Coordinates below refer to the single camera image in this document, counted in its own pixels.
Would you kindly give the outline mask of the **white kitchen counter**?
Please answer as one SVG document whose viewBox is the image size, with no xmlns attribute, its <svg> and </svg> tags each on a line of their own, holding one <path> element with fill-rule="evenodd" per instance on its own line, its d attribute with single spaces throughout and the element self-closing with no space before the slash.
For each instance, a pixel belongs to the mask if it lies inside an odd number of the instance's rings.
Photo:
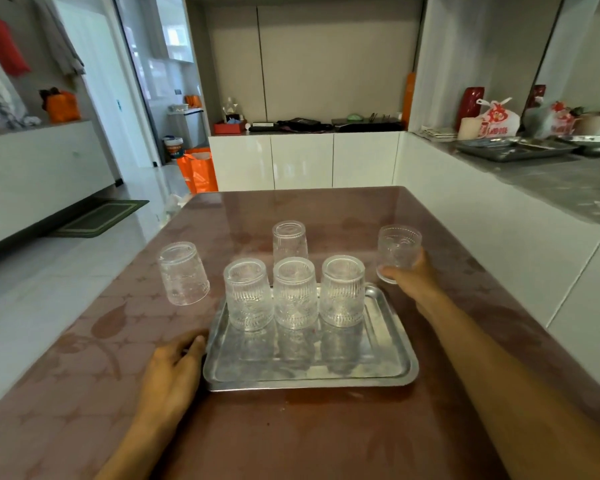
<svg viewBox="0 0 600 480">
<path fill-rule="evenodd" d="M 412 133 L 393 174 L 600 385 L 600 225 Z"/>
</svg>

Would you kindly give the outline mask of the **red vase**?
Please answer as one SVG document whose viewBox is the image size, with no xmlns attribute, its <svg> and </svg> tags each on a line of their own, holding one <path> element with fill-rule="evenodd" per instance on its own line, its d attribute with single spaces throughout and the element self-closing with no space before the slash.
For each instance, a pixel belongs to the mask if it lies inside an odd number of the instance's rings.
<svg viewBox="0 0 600 480">
<path fill-rule="evenodd" d="M 479 100 L 483 99 L 485 87 L 474 86 L 464 90 L 456 113 L 455 129 L 459 131 L 464 118 L 476 118 L 480 115 L 481 104 Z"/>
</svg>

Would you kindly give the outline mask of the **clear ribbed drinking glass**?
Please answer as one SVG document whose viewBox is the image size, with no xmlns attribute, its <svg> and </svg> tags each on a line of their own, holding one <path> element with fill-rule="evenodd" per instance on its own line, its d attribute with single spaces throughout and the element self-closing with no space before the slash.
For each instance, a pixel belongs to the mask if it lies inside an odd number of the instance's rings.
<svg viewBox="0 0 600 480">
<path fill-rule="evenodd" d="M 305 225 L 299 221 L 287 220 L 272 227 L 273 263 L 290 258 L 299 257 L 309 259 Z"/>
<path fill-rule="evenodd" d="M 406 225 L 386 225 L 379 230 L 376 254 L 376 273 L 380 280 L 396 284 L 381 270 L 384 267 L 411 269 L 422 247 L 422 234 Z"/>
<path fill-rule="evenodd" d="M 263 261 L 235 260 L 225 267 L 223 277 L 230 323 L 245 332 L 266 327 L 274 318 L 274 305 Z"/>
<path fill-rule="evenodd" d="M 363 319 L 365 272 L 362 261 L 349 255 L 334 255 L 322 265 L 319 314 L 337 328 L 350 328 Z"/>
<path fill-rule="evenodd" d="M 210 282 L 192 242 L 174 242 L 161 249 L 158 265 L 167 298 L 173 305 L 192 305 L 208 295 Z"/>
<path fill-rule="evenodd" d="M 317 279 L 311 261 L 302 257 L 280 260 L 273 268 L 274 318 L 288 330 L 302 330 L 319 316 Z"/>
</svg>

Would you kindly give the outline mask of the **person's right forearm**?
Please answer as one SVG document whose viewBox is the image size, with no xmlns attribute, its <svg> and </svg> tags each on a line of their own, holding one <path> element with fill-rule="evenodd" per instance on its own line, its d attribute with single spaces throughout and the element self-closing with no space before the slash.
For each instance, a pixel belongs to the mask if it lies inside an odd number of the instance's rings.
<svg viewBox="0 0 600 480">
<path fill-rule="evenodd" d="M 600 427 L 445 294 L 417 298 L 512 480 L 600 480 Z"/>
</svg>

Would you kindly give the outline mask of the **rectangular steel serving tray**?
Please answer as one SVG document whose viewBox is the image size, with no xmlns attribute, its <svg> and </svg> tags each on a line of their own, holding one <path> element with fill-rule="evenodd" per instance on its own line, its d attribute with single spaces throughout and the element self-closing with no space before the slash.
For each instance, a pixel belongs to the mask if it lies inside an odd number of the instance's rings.
<svg viewBox="0 0 600 480">
<path fill-rule="evenodd" d="M 318 318 L 289 330 L 274 320 L 263 329 L 231 325 L 223 298 L 211 323 L 203 379 L 211 392 L 300 388 L 401 387 L 420 366 L 387 295 L 366 283 L 362 321 L 337 328 Z"/>
</svg>

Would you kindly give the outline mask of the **black pouch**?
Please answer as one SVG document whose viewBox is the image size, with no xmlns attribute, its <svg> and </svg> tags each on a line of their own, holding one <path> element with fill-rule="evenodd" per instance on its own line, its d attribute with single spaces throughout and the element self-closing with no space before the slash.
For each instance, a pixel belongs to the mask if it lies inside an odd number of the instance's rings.
<svg viewBox="0 0 600 480">
<path fill-rule="evenodd" d="M 279 120 L 276 122 L 280 132 L 298 134 L 324 134 L 334 131 L 330 123 L 322 123 L 318 120 L 307 118 L 294 118 L 291 120 Z"/>
</svg>

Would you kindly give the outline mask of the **grey hanging towel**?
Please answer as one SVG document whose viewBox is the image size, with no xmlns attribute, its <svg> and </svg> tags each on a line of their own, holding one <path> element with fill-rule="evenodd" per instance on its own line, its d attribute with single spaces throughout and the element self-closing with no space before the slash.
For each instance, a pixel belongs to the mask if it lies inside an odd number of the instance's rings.
<svg viewBox="0 0 600 480">
<path fill-rule="evenodd" d="M 65 30 L 53 0 L 32 0 L 41 30 L 56 65 L 64 76 L 81 77 L 86 74 L 84 63 Z"/>
</svg>

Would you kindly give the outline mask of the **large steel tray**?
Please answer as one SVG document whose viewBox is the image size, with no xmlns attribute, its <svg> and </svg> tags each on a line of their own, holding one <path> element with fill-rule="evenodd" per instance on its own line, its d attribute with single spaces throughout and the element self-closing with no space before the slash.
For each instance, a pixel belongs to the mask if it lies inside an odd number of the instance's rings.
<svg viewBox="0 0 600 480">
<path fill-rule="evenodd" d="M 494 137 L 456 142 L 461 153 L 491 161 L 517 162 L 547 159 L 574 152 L 576 147 L 555 139 L 528 137 Z"/>
</svg>

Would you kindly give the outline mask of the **person's left hand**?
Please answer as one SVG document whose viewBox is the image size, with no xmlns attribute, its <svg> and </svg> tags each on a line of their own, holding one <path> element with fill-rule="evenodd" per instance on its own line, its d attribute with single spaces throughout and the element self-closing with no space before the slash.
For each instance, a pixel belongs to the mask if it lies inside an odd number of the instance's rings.
<svg viewBox="0 0 600 480">
<path fill-rule="evenodd" d="M 209 331 L 195 329 L 185 333 L 209 334 Z M 134 418 L 172 420 L 179 424 L 192 404 L 200 385 L 202 366 L 179 364 L 180 336 L 153 352 L 144 373 Z"/>
</svg>

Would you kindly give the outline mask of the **green door mat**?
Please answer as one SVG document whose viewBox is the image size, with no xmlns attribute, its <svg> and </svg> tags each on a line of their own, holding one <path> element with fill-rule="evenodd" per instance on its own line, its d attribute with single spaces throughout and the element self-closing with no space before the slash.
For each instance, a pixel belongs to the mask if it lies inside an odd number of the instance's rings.
<svg viewBox="0 0 600 480">
<path fill-rule="evenodd" d="M 92 239 L 100 236 L 138 209 L 148 200 L 100 199 L 97 206 L 48 234 L 63 239 Z"/>
</svg>

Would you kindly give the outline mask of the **person's right hand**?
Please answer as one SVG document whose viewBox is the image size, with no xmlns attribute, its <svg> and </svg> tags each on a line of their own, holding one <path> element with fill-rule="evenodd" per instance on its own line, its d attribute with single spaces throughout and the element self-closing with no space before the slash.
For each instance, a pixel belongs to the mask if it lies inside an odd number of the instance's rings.
<svg viewBox="0 0 600 480">
<path fill-rule="evenodd" d="M 397 282 L 397 286 L 414 300 L 419 313 L 429 319 L 432 311 L 435 311 L 446 295 L 439 286 L 436 270 L 423 248 L 420 249 L 418 259 L 410 270 L 407 277 Z"/>
</svg>

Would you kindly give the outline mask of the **white low sideboard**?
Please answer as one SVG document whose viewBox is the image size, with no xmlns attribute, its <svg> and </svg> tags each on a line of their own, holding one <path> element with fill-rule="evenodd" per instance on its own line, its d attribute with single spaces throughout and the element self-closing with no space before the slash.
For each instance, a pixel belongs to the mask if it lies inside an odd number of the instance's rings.
<svg viewBox="0 0 600 480">
<path fill-rule="evenodd" d="M 0 242 L 113 184 L 89 120 L 0 133 Z"/>
</svg>

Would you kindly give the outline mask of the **white paper cup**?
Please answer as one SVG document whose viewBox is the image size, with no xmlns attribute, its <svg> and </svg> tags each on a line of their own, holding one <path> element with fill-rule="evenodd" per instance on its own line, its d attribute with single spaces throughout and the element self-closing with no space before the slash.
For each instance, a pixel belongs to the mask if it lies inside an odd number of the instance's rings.
<svg viewBox="0 0 600 480">
<path fill-rule="evenodd" d="M 481 116 L 462 118 L 457 131 L 457 140 L 470 141 L 480 138 L 483 122 Z"/>
</svg>

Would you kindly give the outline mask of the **person's left forearm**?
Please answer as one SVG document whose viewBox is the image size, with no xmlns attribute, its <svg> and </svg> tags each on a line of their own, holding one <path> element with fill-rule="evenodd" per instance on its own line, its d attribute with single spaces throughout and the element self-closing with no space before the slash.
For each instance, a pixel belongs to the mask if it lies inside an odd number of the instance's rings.
<svg viewBox="0 0 600 480">
<path fill-rule="evenodd" d="M 178 421 L 136 416 L 95 480 L 147 480 L 172 441 Z"/>
</svg>

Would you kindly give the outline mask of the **white plastic bag red print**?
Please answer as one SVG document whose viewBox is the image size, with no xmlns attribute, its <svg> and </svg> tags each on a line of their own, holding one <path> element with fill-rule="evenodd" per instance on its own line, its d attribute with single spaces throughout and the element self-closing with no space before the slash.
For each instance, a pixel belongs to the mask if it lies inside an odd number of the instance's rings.
<svg viewBox="0 0 600 480">
<path fill-rule="evenodd" d="M 500 102 L 477 100 L 481 106 L 488 106 L 488 110 L 480 115 L 482 122 L 478 133 L 479 139 L 513 137 L 517 134 L 520 128 L 520 116 L 505 107 L 511 100 L 512 97 Z"/>
</svg>

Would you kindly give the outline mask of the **orange board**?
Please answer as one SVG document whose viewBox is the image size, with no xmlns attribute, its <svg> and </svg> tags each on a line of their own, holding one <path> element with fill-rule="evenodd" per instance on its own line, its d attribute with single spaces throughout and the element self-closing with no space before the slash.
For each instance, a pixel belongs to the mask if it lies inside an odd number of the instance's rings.
<svg viewBox="0 0 600 480">
<path fill-rule="evenodd" d="M 404 91 L 403 103 L 402 103 L 402 112 L 401 112 L 401 122 L 403 129 L 407 130 L 409 127 L 409 119 L 411 116 L 411 108 L 413 104 L 413 97 L 415 93 L 415 83 L 416 83 L 416 72 L 410 72 L 406 78 L 406 87 Z"/>
</svg>

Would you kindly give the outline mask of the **red hanging cloth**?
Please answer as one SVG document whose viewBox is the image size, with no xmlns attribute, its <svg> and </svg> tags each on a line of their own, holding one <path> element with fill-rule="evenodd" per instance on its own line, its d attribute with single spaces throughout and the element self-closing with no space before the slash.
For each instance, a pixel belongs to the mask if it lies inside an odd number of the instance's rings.
<svg viewBox="0 0 600 480">
<path fill-rule="evenodd" d="M 8 25 L 0 19 L 0 65 L 8 76 L 21 77 L 31 72 Z"/>
</svg>

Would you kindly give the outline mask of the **orange shopping bag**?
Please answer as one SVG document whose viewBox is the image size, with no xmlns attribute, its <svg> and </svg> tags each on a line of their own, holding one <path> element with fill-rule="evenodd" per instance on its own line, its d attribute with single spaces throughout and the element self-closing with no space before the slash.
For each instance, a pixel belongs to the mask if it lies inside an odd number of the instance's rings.
<svg viewBox="0 0 600 480">
<path fill-rule="evenodd" d="M 175 161 L 190 193 L 196 195 L 219 191 L 209 146 L 190 149 Z"/>
</svg>

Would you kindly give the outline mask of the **stack of papers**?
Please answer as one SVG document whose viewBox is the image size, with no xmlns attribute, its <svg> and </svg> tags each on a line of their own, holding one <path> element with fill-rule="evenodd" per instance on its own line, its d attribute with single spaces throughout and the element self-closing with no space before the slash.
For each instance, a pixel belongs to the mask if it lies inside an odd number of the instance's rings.
<svg viewBox="0 0 600 480">
<path fill-rule="evenodd" d="M 453 142 L 457 140 L 457 131 L 454 128 L 432 128 L 423 126 L 420 135 L 428 141 Z"/>
</svg>

